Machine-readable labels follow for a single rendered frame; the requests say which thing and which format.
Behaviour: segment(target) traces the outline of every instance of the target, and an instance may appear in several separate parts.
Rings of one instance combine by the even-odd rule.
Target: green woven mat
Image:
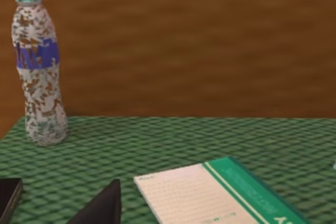
[[[0,141],[0,177],[22,177],[11,224],[65,224],[114,178],[123,224],[157,223],[133,176],[231,155],[312,223],[336,223],[336,120],[70,117],[66,142],[27,142],[21,119]]]

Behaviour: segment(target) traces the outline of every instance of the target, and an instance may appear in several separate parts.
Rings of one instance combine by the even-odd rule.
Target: bottle body
[[[27,137],[40,146],[58,144],[67,135],[67,117],[59,88],[55,28],[41,3],[18,3],[12,41],[25,97]]]

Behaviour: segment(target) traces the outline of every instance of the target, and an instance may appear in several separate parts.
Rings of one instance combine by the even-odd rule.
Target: white page
[[[202,164],[134,181],[160,224],[258,224]]]

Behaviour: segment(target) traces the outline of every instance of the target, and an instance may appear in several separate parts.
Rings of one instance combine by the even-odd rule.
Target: black box with light edge
[[[9,224],[22,192],[21,178],[0,178],[0,224]]]

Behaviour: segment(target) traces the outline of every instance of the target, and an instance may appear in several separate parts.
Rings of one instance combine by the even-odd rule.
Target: notepad
[[[160,224],[307,224],[234,158],[134,177]]]

